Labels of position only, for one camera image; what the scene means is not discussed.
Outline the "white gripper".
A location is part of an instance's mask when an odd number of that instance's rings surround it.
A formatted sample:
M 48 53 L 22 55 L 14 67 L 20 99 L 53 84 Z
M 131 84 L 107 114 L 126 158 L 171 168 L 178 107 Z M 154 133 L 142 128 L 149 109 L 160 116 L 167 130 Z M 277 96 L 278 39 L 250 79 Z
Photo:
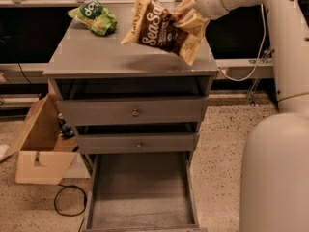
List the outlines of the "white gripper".
M 195 5 L 200 13 L 197 11 L 189 11 Z M 209 24 L 209 18 L 216 20 L 226 14 L 226 9 L 221 0 L 182 0 L 182 2 L 175 7 L 174 13 L 185 11 L 189 12 L 176 23 L 178 28 L 204 27 Z

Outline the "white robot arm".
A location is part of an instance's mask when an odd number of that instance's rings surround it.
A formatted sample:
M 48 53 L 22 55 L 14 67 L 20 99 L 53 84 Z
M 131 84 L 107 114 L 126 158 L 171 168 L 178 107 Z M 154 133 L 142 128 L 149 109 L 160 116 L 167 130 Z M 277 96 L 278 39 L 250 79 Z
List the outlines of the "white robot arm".
M 279 113 L 247 137 L 239 232 L 309 232 L 309 0 L 189 0 L 178 10 L 218 19 L 257 4 L 267 12 Z

